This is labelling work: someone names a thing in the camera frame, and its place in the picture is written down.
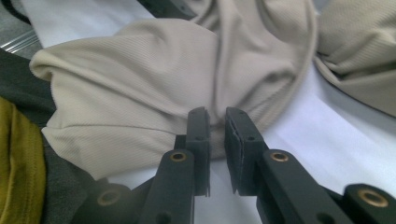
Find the crumpled cloth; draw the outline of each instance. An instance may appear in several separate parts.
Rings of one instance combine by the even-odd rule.
[[[0,97],[0,224],[40,223],[46,167],[40,130]]]
[[[332,0],[318,20],[320,73],[353,98],[396,116],[396,1]]]
[[[191,21],[136,21],[34,56],[57,106],[43,133],[58,155],[95,179],[156,165],[185,134],[188,112],[205,106],[217,158],[227,106],[260,131],[283,111],[316,48],[311,1],[186,2]]]

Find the beige fabric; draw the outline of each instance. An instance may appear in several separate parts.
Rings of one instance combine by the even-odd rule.
[[[319,18],[319,71],[341,91],[396,116],[396,1],[332,0]]]
[[[284,109],[316,47],[311,2],[189,3],[192,21],[138,21],[37,53],[31,68],[51,81],[57,105],[43,133],[61,157],[94,178],[158,164],[198,106],[220,157],[227,106],[261,131]]]

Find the black wire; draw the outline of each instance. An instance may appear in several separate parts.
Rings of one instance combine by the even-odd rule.
[[[12,5],[11,0],[1,0],[1,3],[3,4],[6,11],[8,11],[11,15],[18,18],[20,21],[26,22],[31,25],[29,18],[21,14],[17,9],[15,9],[15,7]]]

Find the white surface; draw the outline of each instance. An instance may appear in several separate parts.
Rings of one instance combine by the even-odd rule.
[[[43,46],[113,35],[132,20],[150,18],[131,0],[22,0]],[[396,197],[396,118],[344,95],[311,67],[285,113],[263,134],[271,148],[291,152],[319,182],[342,193],[366,183]],[[155,169],[110,178],[134,188]],[[196,197],[195,223],[261,223],[254,198],[232,195],[225,161],[211,163],[210,198]]]

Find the yellow cloth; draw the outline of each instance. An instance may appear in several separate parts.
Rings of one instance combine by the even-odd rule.
[[[40,130],[0,97],[0,224],[40,222],[45,173]]]

